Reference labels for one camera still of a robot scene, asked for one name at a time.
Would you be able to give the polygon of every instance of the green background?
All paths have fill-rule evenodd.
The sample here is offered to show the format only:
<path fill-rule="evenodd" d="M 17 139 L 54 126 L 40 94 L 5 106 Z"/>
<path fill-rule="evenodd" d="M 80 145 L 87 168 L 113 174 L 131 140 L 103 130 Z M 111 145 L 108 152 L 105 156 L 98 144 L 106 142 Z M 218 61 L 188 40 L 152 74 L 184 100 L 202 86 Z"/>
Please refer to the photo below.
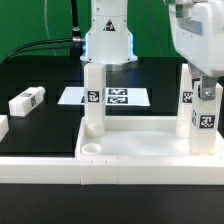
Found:
<path fill-rule="evenodd" d="M 83 36 L 91 26 L 90 0 L 78 0 L 79 22 Z M 48 0 L 47 24 L 51 39 L 72 36 L 70 0 Z M 128 28 L 135 38 L 135 53 L 141 57 L 175 57 L 168 7 L 163 0 L 129 0 Z M 44 0 L 0 0 L 0 59 L 11 50 L 34 41 L 47 40 L 44 17 Z M 38 52 L 53 55 L 52 51 Z M 57 50 L 56 55 L 68 55 L 67 50 Z"/>

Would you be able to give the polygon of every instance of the cable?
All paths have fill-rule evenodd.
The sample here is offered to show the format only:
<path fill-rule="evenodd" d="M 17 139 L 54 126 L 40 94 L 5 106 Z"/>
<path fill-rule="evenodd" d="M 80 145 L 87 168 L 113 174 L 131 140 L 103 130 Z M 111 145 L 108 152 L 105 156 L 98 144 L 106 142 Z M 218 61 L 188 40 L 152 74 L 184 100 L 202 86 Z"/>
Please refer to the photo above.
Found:
<path fill-rule="evenodd" d="M 8 58 L 13 56 L 15 53 L 19 53 L 20 51 L 25 50 L 26 48 L 38 46 L 38 45 L 47 45 L 47 44 L 59 44 L 59 43 L 72 43 L 72 39 L 58 39 L 58 40 L 45 40 L 45 41 L 37 41 L 29 44 L 25 44 L 21 47 L 16 48 L 15 50 L 11 51 L 0 63 L 0 65 L 4 64 L 8 61 Z"/>
<path fill-rule="evenodd" d="M 9 61 L 12 57 L 18 55 L 18 54 L 22 54 L 22 53 L 27 53 L 30 51 L 43 51 L 43 50 L 61 50 L 61 49 L 70 49 L 70 46 L 63 46 L 63 47 L 45 47 L 45 48 L 34 48 L 34 49 L 29 49 L 29 50 L 23 50 L 23 51 L 19 51 L 19 52 L 15 52 L 14 54 L 11 54 L 10 56 L 6 57 L 1 63 L 0 65 L 2 65 L 3 63 L 6 63 L 7 61 Z"/>
<path fill-rule="evenodd" d="M 49 27 L 48 27 L 48 0 L 44 1 L 44 25 L 45 25 L 45 30 L 47 33 L 47 38 L 48 40 L 51 40 L 51 35 L 50 35 Z"/>
<path fill-rule="evenodd" d="M 77 0 L 71 0 L 72 5 L 72 23 L 73 27 L 79 29 L 78 6 Z"/>
<path fill-rule="evenodd" d="M 155 21 L 154 21 L 153 15 L 152 15 L 149 0 L 146 0 L 146 4 L 147 4 L 148 11 L 149 11 L 149 17 L 150 17 L 149 20 L 150 20 L 150 23 L 151 23 L 151 26 L 152 26 L 152 29 L 153 29 L 153 33 L 154 33 L 154 36 L 155 36 L 155 39 L 156 39 L 156 42 L 157 42 L 157 46 L 159 48 L 161 56 L 164 57 L 163 50 L 162 50 L 161 44 L 159 42 L 159 36 L 158 36 L 157 29 L 156 29 Z"/>

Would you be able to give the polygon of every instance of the white platform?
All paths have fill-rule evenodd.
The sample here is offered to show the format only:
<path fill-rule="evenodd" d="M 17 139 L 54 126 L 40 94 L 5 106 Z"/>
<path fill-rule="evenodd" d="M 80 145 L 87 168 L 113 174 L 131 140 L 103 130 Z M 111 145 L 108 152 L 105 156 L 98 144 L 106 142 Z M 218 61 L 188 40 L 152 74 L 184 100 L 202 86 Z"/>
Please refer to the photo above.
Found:
<path fill-rule="evenodd" d="M 75 158 L 0 157 L 0 183 L 224 184 L 224 140 L 216 154 L 189 156 L 175 136 L 176 117 L 106 117 L 102 138 L 85 136 L 82 119 Z M 85 155 L 86 144 L 100 144 Z"/>
<path fill-rule="evenodd" d="M 175 136 L 176 117 L 106 117 L 102 138 L 85 136 L 82 120 L 76 147 L 81 184 L 224 184 L 224 141 L 216 154 L 189 156 L 188 140 Z M 86 144 L 102 151 L 82 153 Z"/>

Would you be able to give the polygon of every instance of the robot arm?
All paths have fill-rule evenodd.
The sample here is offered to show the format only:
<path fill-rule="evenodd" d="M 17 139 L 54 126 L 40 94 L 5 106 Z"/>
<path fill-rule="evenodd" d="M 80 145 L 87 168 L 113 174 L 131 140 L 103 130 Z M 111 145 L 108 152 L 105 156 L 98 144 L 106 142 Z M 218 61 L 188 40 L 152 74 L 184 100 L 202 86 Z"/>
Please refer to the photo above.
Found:
<path fill-rule="evenodd" d="M 176 51 L 200 78 L 203 100 L 215 98 L 218 77 L 224 76 L 224 0 L 164 0 L 169 4 Z"/>

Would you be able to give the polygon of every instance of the marker sticker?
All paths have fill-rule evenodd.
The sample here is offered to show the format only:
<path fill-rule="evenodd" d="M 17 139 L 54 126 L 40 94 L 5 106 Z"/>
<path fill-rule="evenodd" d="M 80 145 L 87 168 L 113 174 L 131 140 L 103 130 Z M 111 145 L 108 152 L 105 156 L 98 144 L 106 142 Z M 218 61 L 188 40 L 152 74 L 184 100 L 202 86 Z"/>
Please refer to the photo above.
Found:
<path fill-rule="evenodd" d="M 88 103 L 100 103 L 100 91 L 87 90 Z"/>
<path fill-rule="evenodd" d="M 36 98 L 35 96 L 31 98 L 31 106 L 34 107 L 36 105 Z"/>
<path fill-rule="evenodd" d="M 128 104 L 128 97 L 124 96 L 109 96 L 108 104 Z"/>
<path fill-rule="evenodd" d="M 197 126 L 197 113 L 194 110 L 192 113 L 192 123 L 195 127 Z"/>
<path fill-rule="evenodd" d="M 199 129 L 213 130 L 215 129 L 215 124 L 216 124 L 216 115 L 201 115 L 200 116 Z"/>
<path fill-rule="evenodd" d="M 114 25 L 110 19 L 107 22 L 106 26 L 104 27 L 103 31 L 116 31 L 114 28 Z"/>
<path fill-rule="evenodd" d="M 193 91 L 183 91 L 182 103 L 192 104 L 192 100 L 193 100 Z"/>
<path fill-rule="evenodd" d="M 128 89 L 109 89 L 108 95 L 128 95 Z"/>
<path fill-rule="evenodd" d="M 32 96 L 32 94 L 30 94 L 30 93 L 23 93 L 21 96 L 22 97 L 30 97 L 30 96 Z"/>
<path fill-rule="evenodd" d="M 106 90 L 105 88 L 102 90 L 102 102 L 105 100 L 106 98 Z"/>

